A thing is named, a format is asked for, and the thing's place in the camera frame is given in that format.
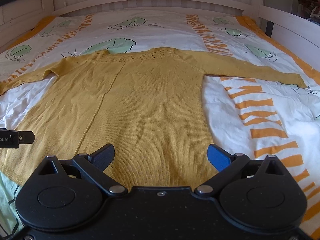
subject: yellow sweater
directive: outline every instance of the yellow sweater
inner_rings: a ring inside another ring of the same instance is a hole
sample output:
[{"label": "yellow sweater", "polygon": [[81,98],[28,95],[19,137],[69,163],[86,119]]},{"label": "yellow sweater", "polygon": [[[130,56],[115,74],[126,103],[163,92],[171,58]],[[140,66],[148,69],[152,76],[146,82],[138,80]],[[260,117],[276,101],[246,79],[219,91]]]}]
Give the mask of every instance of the yellow sweater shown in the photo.
[{"label": "yellow sweater", "polygon": [[208,52],[159,48],[68,57],[0,83],[0,95],[51,72],[57,80],[18,127],[32,130],[36,140],[0,151],[0,169],[20,185],[46,155],[71,159],[112,143],[116,157],[105,173],[126,187],[196,187],[217,172],[206,156],[214,141],[201,105],[205,74],[305,87],[298,74]]}]

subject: sweater sleeve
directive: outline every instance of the sweater sleeve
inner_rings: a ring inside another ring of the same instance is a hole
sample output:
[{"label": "sweater sleeve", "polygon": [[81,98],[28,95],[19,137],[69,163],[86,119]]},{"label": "sweater sleeve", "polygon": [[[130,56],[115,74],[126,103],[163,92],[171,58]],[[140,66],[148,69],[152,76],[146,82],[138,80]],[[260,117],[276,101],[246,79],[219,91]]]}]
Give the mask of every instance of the sweater sleeve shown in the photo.
[{"label": "sweater sleeve", "polygon": [[207,75],[257,78],[266,81],[279,81],[287,85],[306,88],[299,74],[282,73],[269,66],[257,66],[244,60],[204,51],[177,51],[179,56]]},{"label": "sweater sleeve", "polygon": [[67,73],[70,73],[70,71],[72,70],[82,69],[92,59],[95,59],[97,57],[103,58],[107,55],[108,55],[108,52],[106,50],[101,50],[101,51],[96,51],[92,54],[87,54],[83,56],[63,58],[58,62],[51,63],[35,71],[18,76],[17,78],[15,78],[10,82],[6,82],[6,83],[1,82],[0,95],[4,94],[9,89],[18,87],[22,84],[44,80],[46,76],[48,76],[50,73],[55,73],[58,77],[64,76]]}]

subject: blue gripper pad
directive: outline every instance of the blue gripper pad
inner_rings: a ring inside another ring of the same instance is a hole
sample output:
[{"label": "blue gripper pad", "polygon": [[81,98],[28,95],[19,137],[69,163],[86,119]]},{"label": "blue gripper pad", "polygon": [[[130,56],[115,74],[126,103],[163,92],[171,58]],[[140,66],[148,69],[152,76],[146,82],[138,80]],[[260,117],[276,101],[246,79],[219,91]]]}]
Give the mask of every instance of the blue gripper pad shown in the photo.
[{"label": "blue gripper pad", "polygon": [[231,164],[232,157],[230,153],[214,144],[208,147],[208,160],[219,172]]}]

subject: green leaf print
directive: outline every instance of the green leaf print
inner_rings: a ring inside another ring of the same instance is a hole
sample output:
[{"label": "green leaf print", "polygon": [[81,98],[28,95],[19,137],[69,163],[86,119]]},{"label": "green leaf print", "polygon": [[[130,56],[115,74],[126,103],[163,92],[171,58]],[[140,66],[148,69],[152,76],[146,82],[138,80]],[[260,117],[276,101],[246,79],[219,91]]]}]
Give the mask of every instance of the green leaf print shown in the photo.
[{"label": "green leaf print", "polygon": [[224,20],[224,19],[219,18],[219,17],[214,17],[214,18],[213,18],[213,21],[214,21],[216,24],[230,24],[229,21]]},{"label": "green leaf print", "polygon": [[30,50],[31,50],[31,47],[29,45],[21,45],[21,46],[15,47],[11,51],[7,51],[7,53],[5,54],[5,57],[8,60],[20,62],[20,60],[21,60],[20,57],[29,53]]},{"label": "green leaf print", "polygon": [[52,32],[52,28],[51,29],[46,29],[41,35],[47,35],[49,34],[50,32]]},{"label": "green leaf print", "polygon": [[30,52],[31,47],[29,45],[21,45],[10,52],[10,56],[12,57],[22,57],[23,55],[26,55],[28,52]]},{"label": "green leaf print", "polygon": [[265,58],[267,60],[272,60],[273,62],[278,59],[278,55],[270,52],[269,50],[260,49],[255,46],[249,45],[249,44],[244,44],[244,46],[246,46],[248,48],[248,50],[252,54],[254,54],[256,57]]},{"label": "green leaf print", "polygon": [[93,45],[90,48],[86,49],[84,52],[82,52],[81,55],[90,54],[102,49],[107,49],[110,54],[125,53],[131,50],[132,46],[136,44],[137,43],[133,40],[129,40],[126,38],[115,38],[109,41],[104,41],[96,45]]},{"label": "green leaf print", "polygon": [[226,32],[232,36],[235,36],[235,37],[239,37],[240,35],[243,34],[242,31],[238,30],[238,29],[228,29],[226,28]]},{"label": "green leaf print", "polygon": [[146,22],[146,19],[140,18],[140,17],[133,17],[130,20],[126,20],[124,22],[121,22],[119,24],[115,25],[109,25],[108,29],[114,29],[114,30],[121,30],[123,28],[132,28],[132,27],[138,27]]},{"label": "green leaf print", "polygon": [[69,26],[70,22],[71,22],[71,20],[69,20],[69,21],[63,21],[63,22],[59,23],[59,24],[57,25],[57,27],[67,27],[67,26]]}]

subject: orange fabric border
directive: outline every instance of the orange fabric border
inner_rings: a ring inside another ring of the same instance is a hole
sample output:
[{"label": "orange fabric border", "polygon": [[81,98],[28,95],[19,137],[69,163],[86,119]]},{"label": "orange fabric border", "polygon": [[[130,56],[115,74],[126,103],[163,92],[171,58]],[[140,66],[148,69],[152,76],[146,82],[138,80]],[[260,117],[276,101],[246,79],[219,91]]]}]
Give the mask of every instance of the orange fabric border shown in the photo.
[{"label": "orange fabric border", "polygon": [[320,237],[320,227],[316,231],[314,231],[311,235],[311,238],[314,240],[317,240],[319,237]]},{"label": "orange fabric border", "polygon": [[34,35],[36,35],[39,31],[43,30],[45,27],[47,27],[47,25],[52,22],[55,19],[56,16],[47,16],[42,18],[36,25],[36,27],[34,27],[34,29],[32,31],[27,32],[25,35],[23,35],[22,37],[20,37],[19,39],[17,39],[15,42],[13,42],[12,44],[10,44],[7,49],[11,49],[15,46],[17,46],[18,44],[32,38]]},{"label": "orange fabric border", "polygon": [[310,78],[312,78],[318,85],[320,85],[320,72],[313,69],[309,64],[304,62],[302,59],[298,58],[294,53],[288,50],[286,47],[282,46],[280,43],[276,42],[274,39],[268,37],[248,16],[237,16],[239,24],[247,29],[253,31],[258,37],[264,39],[269,42],[271,45],[275,46],[277,49],[283,51],[288,54],[295,63],[303,70],[303,72]]}]

